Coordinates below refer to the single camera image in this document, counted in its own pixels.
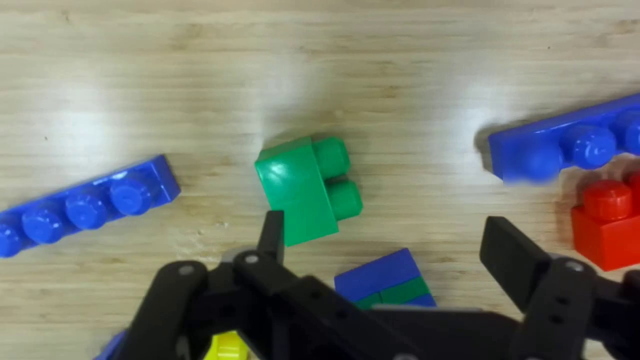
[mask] wood grain surface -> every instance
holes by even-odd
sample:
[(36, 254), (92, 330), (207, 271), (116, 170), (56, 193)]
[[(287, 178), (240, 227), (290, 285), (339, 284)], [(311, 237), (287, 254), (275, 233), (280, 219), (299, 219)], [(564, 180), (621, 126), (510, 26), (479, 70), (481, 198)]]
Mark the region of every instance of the wood grain surface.
[[(171, 260), (254, 243), (264, 144), (338, 134), (365, 210), (286, 251), (329, 281), (410, 245), (441, 308), (518, 315), (488, 213), (572, 254), (580, 170), (502, 184), (486, 134), (640, 87), (638, 0), (1, 0), (0, 202), (168, 153), (175, 203), (0, 261), (0, 357), (88, 360)], [(635, 166), (617, 157), (603, 173)], [(608, 357), (590, 346), (588, 357)]]

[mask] blue toy block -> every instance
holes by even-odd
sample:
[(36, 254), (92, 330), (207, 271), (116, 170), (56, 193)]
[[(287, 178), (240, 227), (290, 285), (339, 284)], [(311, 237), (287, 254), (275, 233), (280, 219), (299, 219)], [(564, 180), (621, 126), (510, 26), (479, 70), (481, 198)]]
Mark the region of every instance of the blue toy block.
[(180, 186), (163, 155), (0, 211), (0, 257), (163, 206)]
[(106, 346), (100, 349), (100, 353), (94, 360), (114, 360), (124, 338), (125, 338), (125, 331), (117, 331), (110, 341), (106, 341)]
[(407, 248), (391, 251), (373, 261), (362, 263), (335, 276), (335, 289), (349, 302), (384, 291), (402, 281), (419, 278), (419, 267)]
[(424, 294), (424, 295), (418, 295), (413, 299), (407, 299), (405, 304), (436, 308), (436, 299), (429, 294)]
[(640, 153), (640, 93), (495, 132), (492, 170), (503, 181), (547, 181), (562, 167), (599, 167), (615, 153)]

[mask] green toy block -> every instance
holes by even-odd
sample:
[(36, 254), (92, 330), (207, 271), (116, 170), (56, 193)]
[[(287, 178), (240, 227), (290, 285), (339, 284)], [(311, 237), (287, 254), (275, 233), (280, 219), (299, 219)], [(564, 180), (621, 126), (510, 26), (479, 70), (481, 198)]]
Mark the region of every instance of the green toy block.
[(381, 304), (379, 294), (372, 294), (372, 295), (362, 297), (359, 302), (355, 302), (355, 305), (358, 305), (359, 309), (369, 309), (369, 308), (373, 308), (373, 304)]
[(410, 281), (397, 284), (393, 287), (387, 287), (379, 291), (381, 304), (405, 304), (413, 297), (419, 297), (424, 294), (429, 294), (425, 281), (421, 278), (413, 278)]
[(284, 243), (338, 231), (362, 211), (358, 186), (346, 180), (349, 157), (339, 138), (299, 138), (260, 151), (258, 180), (272, 210), (284, 211)]

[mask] yellow toy block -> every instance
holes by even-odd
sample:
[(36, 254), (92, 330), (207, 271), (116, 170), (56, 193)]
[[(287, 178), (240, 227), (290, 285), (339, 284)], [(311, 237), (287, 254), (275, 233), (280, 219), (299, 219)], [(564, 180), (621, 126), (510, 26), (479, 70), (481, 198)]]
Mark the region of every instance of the yellow toy block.
[(248, 360), (249, 351), (238, 331), (222, 331), (212, 338), (204, 360)]

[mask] red lego brick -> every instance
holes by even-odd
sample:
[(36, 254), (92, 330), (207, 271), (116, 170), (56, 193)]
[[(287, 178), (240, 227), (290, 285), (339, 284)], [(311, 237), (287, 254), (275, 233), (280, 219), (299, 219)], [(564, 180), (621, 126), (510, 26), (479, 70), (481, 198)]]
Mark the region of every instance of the red lego brick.
[(625, 184), (595, 181), (572, 208), (573, 245), (602, 270), (640, 261), (640, 171)]

